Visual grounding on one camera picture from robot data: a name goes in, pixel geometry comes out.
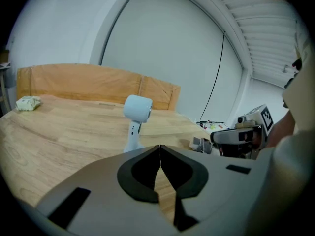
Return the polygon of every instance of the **white ceiling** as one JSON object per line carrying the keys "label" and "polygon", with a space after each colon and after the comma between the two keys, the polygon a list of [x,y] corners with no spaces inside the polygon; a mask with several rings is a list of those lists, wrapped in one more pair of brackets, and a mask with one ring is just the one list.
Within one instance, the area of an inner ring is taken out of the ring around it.
{"label": "white ceiling", "polygon": [[[294,9],[284,0],[194,0],[211,16],[222,30],[233,28],[234,35],[238,35],[242,45],[242,53],[250,57],[250,64],[243,61],[243,65],[252,70],[252,77],[274,85],[284,87],[294,75],[292,63],[296,60],[295,53],[295,25]],[[223,20],[217,16],[214,3],[218,10],[229,20],[229,26],[222,25]]]}

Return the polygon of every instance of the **person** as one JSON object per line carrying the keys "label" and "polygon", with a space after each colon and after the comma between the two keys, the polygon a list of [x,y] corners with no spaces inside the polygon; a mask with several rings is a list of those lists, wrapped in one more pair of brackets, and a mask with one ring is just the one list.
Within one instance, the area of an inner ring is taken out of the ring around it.
{"label": "person", "polygon": [[[309,37],[308,31],[306,30],[304,24],[297,22],[295,33],[297,61],[293,64],[294,66],[301,63],[301,66],[303,67],[303,64],[309,61],[308,57],[311,56],[310,50],[312,49],[310,39],[311,38]],[[285,88],[287,88],[292,81],[293,78],[289,80]],[[293,133],[297,132],[297,130],[298,128],[296,126],[295,119],[292,115],[292,112],[289,110],[287,114],[274,125],[268,136],[268,141],[265,148],[276,147],[282,138],[293,135]]]}

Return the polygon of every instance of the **wooden table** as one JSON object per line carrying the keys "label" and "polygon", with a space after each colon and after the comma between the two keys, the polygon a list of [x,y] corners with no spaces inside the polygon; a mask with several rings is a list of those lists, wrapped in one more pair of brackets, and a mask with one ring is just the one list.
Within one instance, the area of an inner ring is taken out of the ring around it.
{"label": "wooden table", "polygon": [[[0,119],[1,173],[12,193],[32,206],[85,165],[122,153],[129,126],[121,104],[41,98],[43,105],[35,111],[15,109]],[[209,134],[178,113],[152,110],[140,141],[189,149],[193,136]],[[172,220],[175,191],[162,170],[155,190],[163,213]]]}

